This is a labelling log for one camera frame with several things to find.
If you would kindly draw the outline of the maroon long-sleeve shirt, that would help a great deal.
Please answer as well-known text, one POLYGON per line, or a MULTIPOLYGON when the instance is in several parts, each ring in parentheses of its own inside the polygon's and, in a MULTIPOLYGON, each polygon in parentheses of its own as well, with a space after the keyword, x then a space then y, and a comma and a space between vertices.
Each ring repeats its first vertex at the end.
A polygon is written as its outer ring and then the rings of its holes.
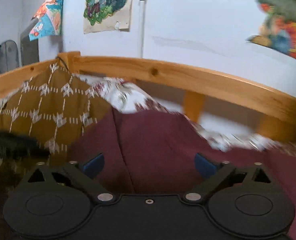
MULTIPOLYGON (((197 153, 238 167, 262 163, 296 207, 296 157, 277 149, 214 150, 181 114, 122 114, 111 108, 85 129, 66 159, 82 163, 102 154, 104 168, 98 180, 113 193, 183 193, 203 181, 194 164, 197 153)), ((296 216, 290 236, 296 239, 296 216)))

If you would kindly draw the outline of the brown PF-patterned blanket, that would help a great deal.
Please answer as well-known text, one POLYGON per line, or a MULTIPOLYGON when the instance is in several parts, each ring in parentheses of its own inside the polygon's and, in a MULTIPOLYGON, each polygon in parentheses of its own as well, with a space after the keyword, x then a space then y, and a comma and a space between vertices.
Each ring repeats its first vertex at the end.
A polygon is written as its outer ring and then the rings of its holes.
MULTIPOLYGON (((49 153, 49 164, 59 166, 68 148, 110 108, 90 85, 54 64, 0 102, 0 132, 36 140, 30 153, 49 153)), ((0 157, 0 239, 11 236, 1 214, 4 201, 35 163, 0 157)))

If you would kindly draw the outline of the orange-blue anime poster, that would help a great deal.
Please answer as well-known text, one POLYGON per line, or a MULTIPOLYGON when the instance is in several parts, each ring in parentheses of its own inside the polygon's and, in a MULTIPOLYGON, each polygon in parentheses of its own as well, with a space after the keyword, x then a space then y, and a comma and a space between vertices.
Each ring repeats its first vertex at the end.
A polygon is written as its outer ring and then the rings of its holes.
POLYGON ((34 41, 46 36, 58 36, 62 30, 64 0, 45 0, 38 8, 33 20, 38 22, 29 32, 29 40, 34 41))

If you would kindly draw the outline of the anime character poster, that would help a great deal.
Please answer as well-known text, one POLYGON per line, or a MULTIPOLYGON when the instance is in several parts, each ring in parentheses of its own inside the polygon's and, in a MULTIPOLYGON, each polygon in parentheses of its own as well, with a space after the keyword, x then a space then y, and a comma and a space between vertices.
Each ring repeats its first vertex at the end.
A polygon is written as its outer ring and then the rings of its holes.
POLYGON ((85 0, 83 33, 129 31, 132 0, 85 0))

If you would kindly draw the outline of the wooden bed frame rail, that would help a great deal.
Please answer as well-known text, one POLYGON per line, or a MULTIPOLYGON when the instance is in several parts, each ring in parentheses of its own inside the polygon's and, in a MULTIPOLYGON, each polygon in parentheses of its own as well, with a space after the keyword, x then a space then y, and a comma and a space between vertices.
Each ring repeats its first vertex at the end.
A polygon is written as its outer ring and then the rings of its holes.
POLYGON ((73 73, 99 73, 131 82, 137 80, 185 91, 184 114, 197 121, 206 96, 261 113, 256 133, 277 141, 296 142, 296 98, 277 89, 215 70, 166 61, 131 57, 81 56, 78 51, 59 53, 54 60, 25 65, 0 75, 0 99, 59 63, 73 73))

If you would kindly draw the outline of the white wall pipe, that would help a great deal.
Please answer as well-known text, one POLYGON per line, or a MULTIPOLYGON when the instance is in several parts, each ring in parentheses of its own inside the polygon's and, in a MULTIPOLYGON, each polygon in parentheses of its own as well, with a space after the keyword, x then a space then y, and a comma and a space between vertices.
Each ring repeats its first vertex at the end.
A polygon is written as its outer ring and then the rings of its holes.
POLYGON ((147 0, 139 1, 139 26, 138 26, 138 41, 137 41, 137 57, 143 58, 143 46, 145 36, 145 14, 147 0))

